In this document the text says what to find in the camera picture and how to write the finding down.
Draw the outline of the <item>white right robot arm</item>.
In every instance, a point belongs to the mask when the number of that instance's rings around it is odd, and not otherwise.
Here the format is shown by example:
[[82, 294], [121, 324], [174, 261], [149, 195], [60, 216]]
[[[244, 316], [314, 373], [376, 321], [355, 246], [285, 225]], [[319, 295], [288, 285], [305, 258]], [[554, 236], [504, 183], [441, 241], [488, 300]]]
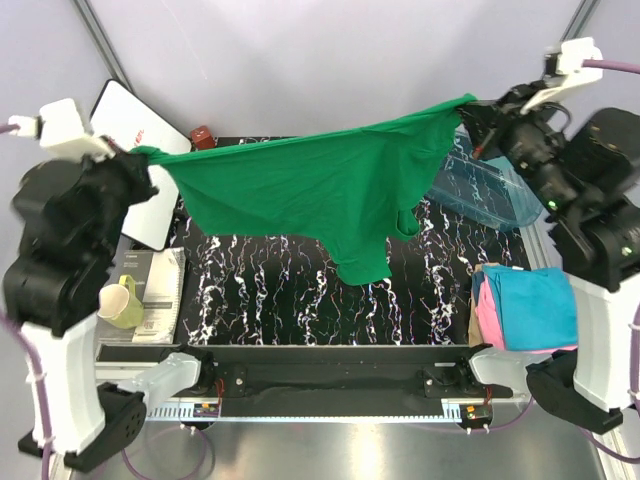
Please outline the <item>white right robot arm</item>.
[[454, 371], [454, 384], [476, 396], [496, 364], [508, 388], [604, 434], [639, 401], [639, 209], [627, 197], [639, 177], [639, 118], [603, 108], [567, 138], [549, 126], [545, 106], [533, 104], [541, 88], [522, 84], [458, 113], [474, 157], [507, 158], [548, 212], [577, 308], [577, 346], [548, 356], [483, 346]]

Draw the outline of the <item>green t-shirt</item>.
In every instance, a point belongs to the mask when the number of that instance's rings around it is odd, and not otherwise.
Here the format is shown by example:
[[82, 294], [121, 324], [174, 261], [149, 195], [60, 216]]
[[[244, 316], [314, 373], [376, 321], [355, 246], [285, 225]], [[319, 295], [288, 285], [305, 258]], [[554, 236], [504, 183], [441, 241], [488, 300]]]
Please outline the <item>green t-shirt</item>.
[[387, 240], [420, 230], [414, 210], [461, 123], [462, 97], [378, 124], [184, 154], [140, 145], [163, 168], [206, 235], [296, 235], [319, 241], [338, 277], [390, 276]]

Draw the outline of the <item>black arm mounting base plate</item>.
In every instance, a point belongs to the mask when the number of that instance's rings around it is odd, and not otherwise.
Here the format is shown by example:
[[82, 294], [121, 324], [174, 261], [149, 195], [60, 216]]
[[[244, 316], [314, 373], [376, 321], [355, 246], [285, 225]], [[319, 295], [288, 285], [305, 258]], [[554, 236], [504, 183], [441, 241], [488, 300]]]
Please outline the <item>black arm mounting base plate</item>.
[[465, 371], [464, 346], [213, 346], [224, 417], [354, 421], [443, 414], [444, 403], [497, 402], [510, 389]]

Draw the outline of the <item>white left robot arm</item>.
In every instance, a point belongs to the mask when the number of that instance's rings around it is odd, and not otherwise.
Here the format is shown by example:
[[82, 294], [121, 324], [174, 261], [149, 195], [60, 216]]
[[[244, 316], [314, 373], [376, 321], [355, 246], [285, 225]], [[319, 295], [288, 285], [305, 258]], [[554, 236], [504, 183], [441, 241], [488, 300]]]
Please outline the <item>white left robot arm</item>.
[[183, 390], [203, 396], [214, 388], [211, 353], [185, 345], [132, 379], [95, 377], [99, 293], [128, 209], [155, 194], [143, 154], [56, 159], [22, 178], [12, 205], [24, 231], [3, 289], [5, 321], [27, 352], [34, 395], [23, 453], [57, 453], [88, 473], [134, 441], [150, 410]]

